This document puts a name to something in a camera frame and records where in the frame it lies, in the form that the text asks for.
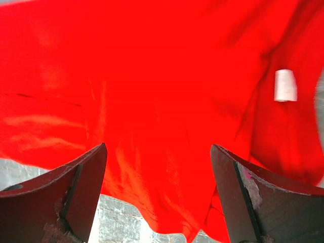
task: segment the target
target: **white tag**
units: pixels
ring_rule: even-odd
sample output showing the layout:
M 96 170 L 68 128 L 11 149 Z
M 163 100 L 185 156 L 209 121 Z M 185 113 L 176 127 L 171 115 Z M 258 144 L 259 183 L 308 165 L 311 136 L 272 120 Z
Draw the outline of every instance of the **white tag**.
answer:
M 294 73 L 289 69 L 275 72 L 274 100 L 297 101 L 297 86 Z

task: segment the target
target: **red cloth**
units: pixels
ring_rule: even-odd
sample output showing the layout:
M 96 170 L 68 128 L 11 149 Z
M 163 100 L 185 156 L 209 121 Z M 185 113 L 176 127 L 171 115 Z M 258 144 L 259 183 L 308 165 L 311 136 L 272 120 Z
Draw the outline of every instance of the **red cloth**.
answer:
M 53 169 L 105 142 L 102 193 L 135 205 L 156 232 L 228 242 L 212 144 L 308 184 L 324 174 L 314 109 L 323 5 L 4 5 L 0 156 Z M 294 72 L 297 102 L 273 100 L 279 69 Z

